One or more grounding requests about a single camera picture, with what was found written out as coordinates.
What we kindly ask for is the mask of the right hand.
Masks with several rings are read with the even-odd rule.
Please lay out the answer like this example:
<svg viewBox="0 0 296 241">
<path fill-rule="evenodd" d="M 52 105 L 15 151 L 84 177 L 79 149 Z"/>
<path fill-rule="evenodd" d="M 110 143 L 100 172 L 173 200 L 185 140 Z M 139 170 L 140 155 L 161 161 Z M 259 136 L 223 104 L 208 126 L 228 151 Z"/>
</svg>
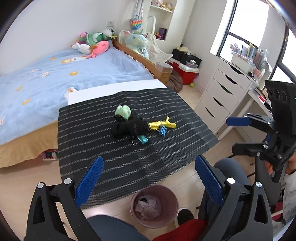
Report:
<svg viewBox="0 0 296 241">
<path fill-rule="evenodd" d="M 270 164 L 269 162 L 265 162 L 265 167 L 266 167 L 266 170 L 267 170 L 267 173 L 269 175 L 271 175 L 273 173 L 273 166 L 272 164 Z M 286 171 L 285 173 L 286 174 L 292 174 L 294 173 L 296 170 L 296 153 L 294 153 L 291 158 L 289 159 L 288 163 L 287 163 L 287 168 L 286 168 Z"/>
</svg>

